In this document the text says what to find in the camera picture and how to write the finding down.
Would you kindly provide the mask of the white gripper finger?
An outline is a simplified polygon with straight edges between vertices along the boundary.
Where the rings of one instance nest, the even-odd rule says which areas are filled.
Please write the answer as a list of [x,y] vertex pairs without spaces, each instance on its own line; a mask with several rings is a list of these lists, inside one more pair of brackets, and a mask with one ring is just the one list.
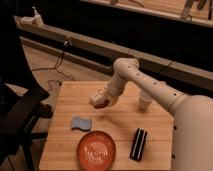
[[106,106],[112,106],[112,101],[110,101],[110,100],[105,100],[105,101],[103,102],[103,106],[104,106],[104,107],[106,107]]
[[95,95],[94,96],[94,104],[95,105],[103,103],[105,100],[106,100],[105,97],[102,96],[102,95]]

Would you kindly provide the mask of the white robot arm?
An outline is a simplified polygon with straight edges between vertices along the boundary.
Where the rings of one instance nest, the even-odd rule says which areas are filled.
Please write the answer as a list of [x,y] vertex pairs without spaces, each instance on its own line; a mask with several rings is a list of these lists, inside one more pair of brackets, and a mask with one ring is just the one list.
[[107,85],[90,96],[94,107],[114,105],[134,82],[174,117],[172,171],[213,171],[213,98],[188,95],[139,70],[135,58],[119,58]]

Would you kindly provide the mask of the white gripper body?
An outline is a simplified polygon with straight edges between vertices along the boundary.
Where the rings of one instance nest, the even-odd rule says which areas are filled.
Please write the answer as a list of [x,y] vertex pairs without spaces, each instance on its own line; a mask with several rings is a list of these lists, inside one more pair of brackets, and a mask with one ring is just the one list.
[[123,94],[123,88],[117,88],[114,86],[105,86],[101,89],[101,101],[108,101],[109,105],[115,105],[119,97]]

